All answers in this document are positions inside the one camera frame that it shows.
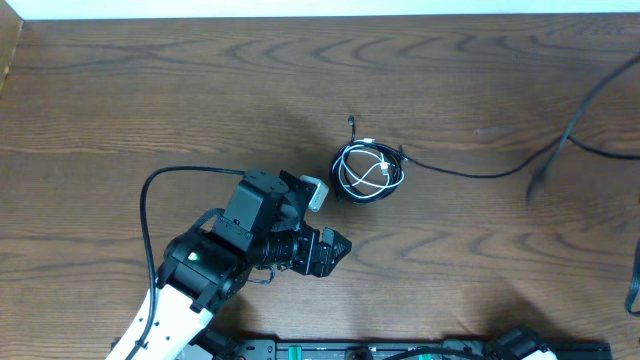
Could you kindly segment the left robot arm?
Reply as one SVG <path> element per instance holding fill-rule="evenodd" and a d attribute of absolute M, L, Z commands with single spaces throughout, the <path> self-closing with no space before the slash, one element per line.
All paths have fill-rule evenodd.
<path fill-rule="evenodd" d="M 322 206 L 319 179 L 283 171 L 243 171 L 226 208 L 206 211 L 167 246 L 150 268 L 150 288 L 136 318 L 109 353 L 111 359 L 180 359 L 198 346 L 213 359 L 234 359 L 238 343 L 209 329 L 219 309 L 252 270 L 292 270 L 327 277 L 352 244 L 331 228 L 307 225 Z"/>

